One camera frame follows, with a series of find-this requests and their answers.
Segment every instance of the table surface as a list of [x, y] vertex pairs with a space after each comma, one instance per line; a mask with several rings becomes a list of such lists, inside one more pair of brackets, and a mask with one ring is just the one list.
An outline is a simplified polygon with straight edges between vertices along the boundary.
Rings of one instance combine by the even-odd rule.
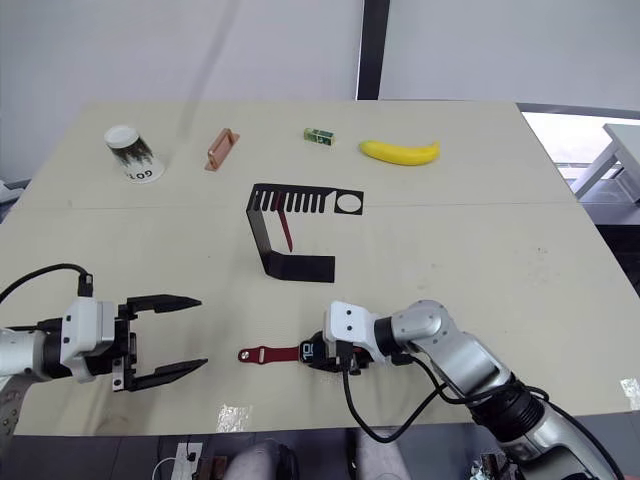
[[[574, 414], [625, 411], [620, 387], [640, 362], [640, 301], [582, 207], [512, 104], [209, 103], [176, 140], [182, 104], [108, 104], [78, 118], [0, 225], [0, 282], [70, 261], [95, 275], [99, 299], [175, 293], [203, 305], [142, 315], [139, 373], [208, 357], [163, 387], [111, 393], [110, 377], [32, 387], [18, 433], [179, 434], [352, 426], [338, 375], [297, 363], [237, 361], [238, 350], [296, 345], [323, 325], [332, 300], [388, 314], [419, 298], [443, 302], [525, 382]], [[102, 142], [135, 125], [168, 160], [164, 176], [129, 183]], [[218, 131], [240, 134], [221, 169], [206, 172]], [[305, 127], [333, 131], [326, 147]], [[357, 151], [376, 138], [439, 140], [433, 164], [400, 167]], [[336, 256], [336, 282], [283, 282], [260, 264], [244, 208], [254, 183], [364, 190], [360, 216], [289, 215], [294, 252]], [[285, 251], [277, 218], [272, 244]], [[16, 291], [2, 325], [63, 312], [65, 273]], [[431, 390], [420, 370], [373, 366], [352, 380], [374, 425], [399, 424]], [[434, 401], [418, 423], [465, 421]]]

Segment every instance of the yellow banana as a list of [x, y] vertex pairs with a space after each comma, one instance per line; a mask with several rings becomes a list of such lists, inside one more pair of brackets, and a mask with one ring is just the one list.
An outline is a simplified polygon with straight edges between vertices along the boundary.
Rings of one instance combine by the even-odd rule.
[[360, 150], [370, 157], [396, 165], [424, 165], [440, 155], [440, 142], [427, 147], [400, 147], [390, 143], [366, 140], [360, 144]]

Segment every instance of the floor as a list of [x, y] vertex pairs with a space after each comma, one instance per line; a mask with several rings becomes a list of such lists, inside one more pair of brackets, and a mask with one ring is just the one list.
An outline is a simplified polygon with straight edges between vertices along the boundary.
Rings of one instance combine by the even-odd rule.
[[[640, 476], [640, 412], [582, 417], [625, 474]], [[158, 459], [175, 455], [178, 442], [203, 442], [203, 458], [233, 457], [267, 438], [293, 449], [304, 480], [348, 480], [345, 429], [226, 433], [168, 437], [17, 436], [0, 479], [133, 480], [149, 478]], [[398, 447], [414, 479], [467, 479], [473, 460], [496, 452], [493, 438], [473, 424], [421, 425], [407, 430]], [[171, 478], [171, 462], [161, 467]]]

